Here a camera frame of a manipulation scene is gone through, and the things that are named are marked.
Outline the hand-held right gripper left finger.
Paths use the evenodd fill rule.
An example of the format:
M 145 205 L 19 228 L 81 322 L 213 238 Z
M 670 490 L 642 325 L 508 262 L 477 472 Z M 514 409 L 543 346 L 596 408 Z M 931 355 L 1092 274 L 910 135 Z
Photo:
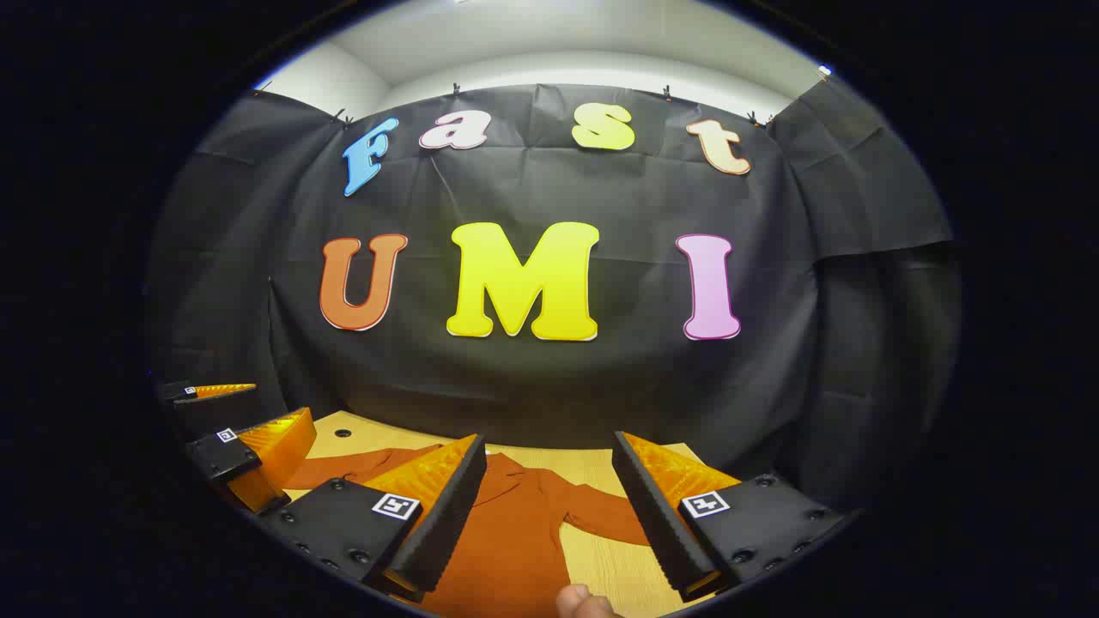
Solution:
M 258 522 L 338 580 L 419 603 L 448 566 L 486 470 L 484 437 L 471 434 L 367 484 L 331 477 Z

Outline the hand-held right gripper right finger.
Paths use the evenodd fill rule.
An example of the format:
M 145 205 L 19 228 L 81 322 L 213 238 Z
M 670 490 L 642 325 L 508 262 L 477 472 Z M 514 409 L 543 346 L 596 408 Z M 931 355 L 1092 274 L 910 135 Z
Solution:
M 628 432 L 617 431 L 611 462 L 682 602 L 790 566 L 847 525 L 847 514 L 810 500 L 776 474 L 739 481 Z

